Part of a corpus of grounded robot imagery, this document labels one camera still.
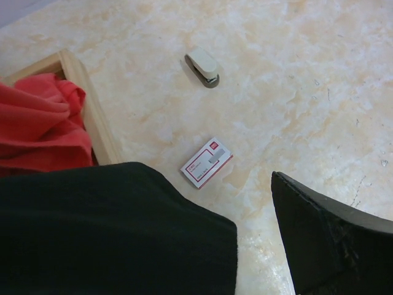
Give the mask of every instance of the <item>red cloth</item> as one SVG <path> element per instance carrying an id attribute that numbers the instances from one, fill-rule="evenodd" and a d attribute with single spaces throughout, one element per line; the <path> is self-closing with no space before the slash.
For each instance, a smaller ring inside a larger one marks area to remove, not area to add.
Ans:
<path id="1" fill-rule="evenodd" d="M 0 177 L 92 166 L 85 92 L 54 74 L 0 83 Z"/>

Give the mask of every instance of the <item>scuff mark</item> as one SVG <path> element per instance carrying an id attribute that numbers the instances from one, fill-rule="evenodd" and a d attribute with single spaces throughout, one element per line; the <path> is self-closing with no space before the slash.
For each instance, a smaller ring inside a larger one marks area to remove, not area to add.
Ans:
<path id="1" fill-rule="evenodd" d="M 357 198 L 357 195 L 359 195 L 359 189 L 360 189 L 360 186 L 362 185 L 362 183 L 363 183 L 363 180 L 366 178 L 366 176 L 363 176 L 363 178 L 362 178 L 362 180 L 360 180 L 360 182 L 359 182 L 359 185 L 357 186 L 357 190 L 356 190 L 356 195 L 355 195 L 355 197 L 354 197 L 354 199 L 353 199 L 353 201 L 352 201 L 352 203 L 350 204 L 350 206 L 352 207 L 354 204 L 355 204 L 355 201 L 356 201 L 356 198 Z"/>

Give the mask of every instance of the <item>marble floor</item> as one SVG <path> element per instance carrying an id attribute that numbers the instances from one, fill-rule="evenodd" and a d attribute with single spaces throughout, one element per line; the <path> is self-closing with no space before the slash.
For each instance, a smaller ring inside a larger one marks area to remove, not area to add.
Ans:
<path id="1" fill-rule="evenodd" d="M 0 76 L 73 51 L 123 158 L 236 222 L 236 293 L 294 294 L 272 171 L 393 220 L 392 24 L 390 0 L 60 0 L 0 29 Z M 215 89 L 184 63 L 195 45 Z M 235 157 L 198 191 L 179 169 L 213 136 Z"/>

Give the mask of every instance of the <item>wooden box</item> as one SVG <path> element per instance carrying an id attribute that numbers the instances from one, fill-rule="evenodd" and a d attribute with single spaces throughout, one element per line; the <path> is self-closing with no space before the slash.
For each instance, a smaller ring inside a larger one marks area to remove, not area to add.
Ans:
<path id="1" fill-rule="evenodd" d="M 86 100 L 82 117 L 86 131 L 93 143 L 93 152 L 98 164 L 108 165 L 123 162 L 85 66 L 70 51 L 64 49 L 54 53 L 4 78 L 2 82 L 12 86 L 19 79 L 42 73 L 55 73 L 85 90 Z"/>

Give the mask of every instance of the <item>stapler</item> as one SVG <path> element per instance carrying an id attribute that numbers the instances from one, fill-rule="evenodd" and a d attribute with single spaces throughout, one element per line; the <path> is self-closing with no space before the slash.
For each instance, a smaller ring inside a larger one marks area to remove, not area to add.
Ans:
<path id="1" fill-rule="evenodd" d="M 185 62 L 207 88 L 214 88 L 220 82 L 218 65 L 201 47 L 195 47 L 190 53 L 185 55 Z"/>

